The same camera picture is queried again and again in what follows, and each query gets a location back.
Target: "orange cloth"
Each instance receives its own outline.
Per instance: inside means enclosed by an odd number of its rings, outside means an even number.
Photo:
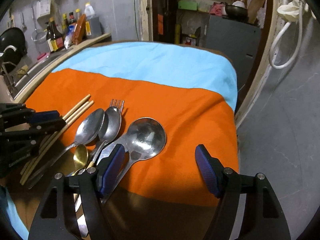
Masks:
[[[221,95],[65,69],[49,74],[26,104],[36,111],[56,109],[64,115],[87,94],[95,103],[63,134],[64,145],[73,142],[89,113],[108,108],[111,99],[124,100],[120,132],[135,119],[152,117],[164,127],[167,144],[156,157],[134,164],[120,186],[156,200],[216,206],[217,199],[196,165],[195,148],[204,144],[211,156],[238,171],[234,114]]]

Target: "bottle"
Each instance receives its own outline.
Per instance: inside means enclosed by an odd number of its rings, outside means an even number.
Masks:
[[[85,34],[87,38],[94,39],[102,35],[99,16],[95,15],[94,9],[92,8],[89,2],[85,4],[84,13],[86,16]]]
[[[78,9],[76,10],[76,20],[79,20],[79,19],[80,19],[80,16],[81,16],[81,10],[80,10],[80,8],[78,8]]]
[[[67,14],[64,13],[62,15],[62,32],[64,35],[67,35],[68,34],[68,28],[69,28],[69,22],[68,22],[68,17],[67,17]]]
[[[50,52],[54,52],[54,49],[53,49],[52,44],[51,44],[52,30],[51,30],[51,27],[49,25],[49,22],[46,22],[46,25],[47,25],[47,35],[46,35],[45,39],[46,39],[47,44],[49,46]]]
[[[70,16],[70,21],[69,21],[69,31],[74,32],[75,31],[75,27],[77,24],[77,20],[75,19],[75,17],[73,16],[73,12],[69,13]]]
[[[51,45],[54,51],[59,51],[64,48],[63,35],[58,31],[53,17],[50,18],[50,24],[52,30]]]

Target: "black pan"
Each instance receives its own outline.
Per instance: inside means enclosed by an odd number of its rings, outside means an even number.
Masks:
[[[248,10],[239,6],[226,5],[226,13],[230,18],[245,20],[248,17]]]
[[[0,52],[3,52],[4,49],[9,45],[15,46],[17,48],[17,51],[8,49],[5,52],[2,60],[3,62],[10,61],[17,65],[20,62],[21,58],[27,54],[26,39],[22,30],[13,27],[7,29],[0,35]],[[6,65],[8,73],[11,72],[14,68],[14,65]]]

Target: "gold spoon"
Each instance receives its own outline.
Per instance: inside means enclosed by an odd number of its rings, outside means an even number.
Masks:
[[[83,144],[79,144],[73,155],[73,161],[75,163],[76,171],[72,174],[72,176],[76,175],[87,165],[88,156],[89,155],[87,147]]]

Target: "blue rubber pad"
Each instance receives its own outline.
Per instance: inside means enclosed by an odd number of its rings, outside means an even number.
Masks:
[[[113,157],[108,169],[104,173],[102,178],[102,187],[100,189],[100,193],[106,195],[111,192],[113,185],[116,181],[116,178],[119,174],[119,170],[122,166],[124,161],[125,150],[124,146],[121,147],[116,152],[115,156]]]
[[[218,188],[217,176],[208,160],[211,156],[207,152],[204,152],[200,146],[196,147],[195,155],[196,163],[209,192],[214,194],[215,197],[219,197],[220,190]]]

